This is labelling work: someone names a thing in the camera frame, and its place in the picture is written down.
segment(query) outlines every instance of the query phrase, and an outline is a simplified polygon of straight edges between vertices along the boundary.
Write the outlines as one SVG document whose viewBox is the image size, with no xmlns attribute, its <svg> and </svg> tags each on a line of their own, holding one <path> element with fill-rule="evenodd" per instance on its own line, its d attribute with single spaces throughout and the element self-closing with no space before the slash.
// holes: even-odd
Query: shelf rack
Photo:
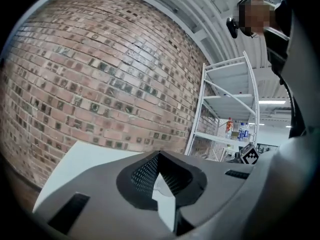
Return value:
<svg viewBox="0 0 320 240">
<path fill-rule="evenodd" d="M 217 94 L 216 96 L 204 96 L 205 83 L 212 87 Z M 199 100 L 184 154 L 190 155 L 195 137 L 233 146 L 243 147 L 249 143 L 249 140 L 243 142 L 216 136 L 217 130 L 215 135 L 197 131 L 202 106 L 205 106 L 218 119 L 217 130 L 220 119 L 232 118 L 233 120 L 247 122 L 253 115 L 255 117 L 253 144 L 257 144 L 260 122 L 258 87 L 254 71 L 245 51 L 242 57 L 208 66 L 203 64 Z"/>
</svg>

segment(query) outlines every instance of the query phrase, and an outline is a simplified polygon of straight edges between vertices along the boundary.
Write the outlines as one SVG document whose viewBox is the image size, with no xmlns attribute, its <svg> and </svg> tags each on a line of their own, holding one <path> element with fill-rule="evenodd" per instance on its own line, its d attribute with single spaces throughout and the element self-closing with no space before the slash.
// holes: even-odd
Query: shelf board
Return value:
<svg viewBox="0 0 320 240">
<path fill-rule="evenodd" d="M 253 108 L 254 97 L 251 94 L 234 95 L 249 108 Z M 233 120 L 247 122 L 250 118 L 250 111 L 241 103 L 229 96 L 204 96 L 203 103 L 210 107 L 220 119 L 232 118 Z"/>
<path fill-rule="evenodd" d="M 245 147 L 246 145 L 249 144 L 249 141 L 238 141 L 238 140 L 233 140 L 233 139 L 227 139 L 227 138 L 218 137 L 218 136 L 214 136 L 214 135 L 210 135 L 210 134 L 202 133 L 202 132 L 198 132 L 198 131 L 196 131 L 194 133 L 194 135 L 196 137 L 204 138 L 204 139 L 211 140 L 214 142 L 219 142 L 219 143 L 229 144 L 229 145 L 236 145 L 236 146 L 241 146 L 241 147 Z"/>
<path fill-rule="evenodd" d="M 231 94 L 249 93 L 249 71 L 246 62 L 239 62 L 206 71 L 205 79 Z"/>
</svg>

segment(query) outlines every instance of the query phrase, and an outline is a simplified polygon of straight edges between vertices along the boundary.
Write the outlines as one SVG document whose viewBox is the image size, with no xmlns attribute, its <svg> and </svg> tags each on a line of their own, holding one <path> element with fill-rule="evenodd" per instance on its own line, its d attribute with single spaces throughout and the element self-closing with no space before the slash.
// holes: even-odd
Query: fluorescent light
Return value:
<svg viewBox="0 0 320 240">
<path fill-rule="evenodd" d="M 285 104 L 285 100 L 259 100 L 259 104 Z"/>
</svg>

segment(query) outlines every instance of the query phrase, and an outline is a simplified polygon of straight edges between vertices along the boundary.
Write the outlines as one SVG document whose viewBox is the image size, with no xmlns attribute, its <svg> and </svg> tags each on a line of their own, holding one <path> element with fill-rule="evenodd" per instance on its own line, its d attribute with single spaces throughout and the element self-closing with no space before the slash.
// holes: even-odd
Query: water bottle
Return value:
<svg viewBox="0 0 320 240">
<path fill-rule="evenodd" d="M 249 124 L 246 123 L 244 126 L 244 134 L 243 134 L 243 141 L 247 142 L 248 141 L 248 137 L 249 137 Z"/>
<path fill-rule="evenodd" d="M 238 141 L 242 142 L 244 138 L 244 132 L 245 132 L 245 124 L 242 122 L 241 125 L 239 125 L 239 132 L 238 132 Z"/>
<path fill-rule="evenodd" d="M 232 121 L 231 117 L 229 117 L 228 122 L 226 122 L 226 128 L 225 128 L 225 138 L 231 139 L 231 134 L 234 128 L 234 122 Z"/>
</svg>

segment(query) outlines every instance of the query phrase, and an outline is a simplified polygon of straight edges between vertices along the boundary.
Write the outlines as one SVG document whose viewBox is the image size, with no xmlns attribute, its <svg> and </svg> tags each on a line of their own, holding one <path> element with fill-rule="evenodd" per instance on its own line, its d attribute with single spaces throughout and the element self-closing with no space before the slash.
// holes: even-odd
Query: person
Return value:
<svg viewBox="0 0 320 240">
<path fill-rule="evenodd" d="M 226 20 L 226 26 L 234 39 L 238 36 L 238 29 L 248 37 L 264 36 L 271 70 L 279 77 L 280 84 L 284 85 L 290 101 L 289 138 L 300 136 L 305 132 L 300 109 L 281 76 L 288 58 L 292 17 L 293 12 L 285 0 L 278 4 L 274 4 L 271 0 L 240 0 L 234 7 L 232 18 Z"/>
<path fill-rule="evenodd" d="M 272 28 L 290 36 L 292 10 L 288 7 L 285 0 L 274 4 L 271 0 L 240 0 L 234 10 L 232 21 L 235 29 L 240 29 L 248 37 L 264 35 L 265 28 Z"/>
</svg>

